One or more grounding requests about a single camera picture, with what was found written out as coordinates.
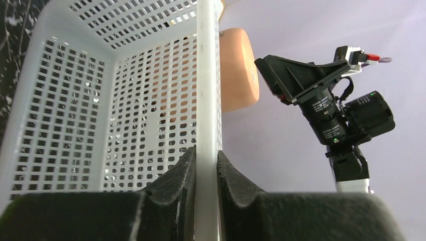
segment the black marble surface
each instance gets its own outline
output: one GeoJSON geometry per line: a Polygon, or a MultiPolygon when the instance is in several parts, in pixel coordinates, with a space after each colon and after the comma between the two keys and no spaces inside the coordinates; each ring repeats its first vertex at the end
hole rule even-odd
{"type": "Polygon", "coordinates": [[[0,0],[0,146],[31,33],[49,0],[0,0]]]}

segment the basket perforated wall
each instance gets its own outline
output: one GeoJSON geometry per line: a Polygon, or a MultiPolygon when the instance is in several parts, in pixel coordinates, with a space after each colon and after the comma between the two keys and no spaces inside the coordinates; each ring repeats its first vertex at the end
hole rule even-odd
{"type": "Polygon", "coordinates": [[[105,152],[105,190],[140,189],[195,145],[196,37],[119,64],[105,152]]]}
{"type": "Polygon", "coordinates": [[[70,6],[113,49],[196,16],[196,0],[80,0],[70,6]]]}
{"type": "Polygon", "coordinates": [[[86,52],[46,40],[11,199],[25,192],[88,188],[103,72],[104,63],[86,52]]]}

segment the black camera body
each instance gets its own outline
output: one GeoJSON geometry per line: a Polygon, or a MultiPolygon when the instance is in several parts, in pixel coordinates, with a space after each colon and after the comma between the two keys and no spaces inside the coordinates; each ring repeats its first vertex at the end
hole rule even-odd
{"type": "Polygon", "coordinates": [[[377,91],[342,104],[353,90],[349,75],[361,72],[368,58],[360,48],[343,46],[337,48],[335,61],[325,65],[273,55],[255,61],[272,94],[286,105],[298,105],[327,146],[336,182],[369,178],[358,146],[395,128],[392,111],[377,91]],[[350,85],[338,98],[332,89],[343,78],[350,85]]]}

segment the camera lens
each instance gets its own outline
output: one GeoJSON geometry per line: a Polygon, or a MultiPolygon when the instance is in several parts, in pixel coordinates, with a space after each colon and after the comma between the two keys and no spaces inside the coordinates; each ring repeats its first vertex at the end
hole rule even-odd
{"type": "Polygon", "coordinates": [[[299,106],[321,144],[333,145],[345,138],[346,123],[328,89],[299,106]]]}

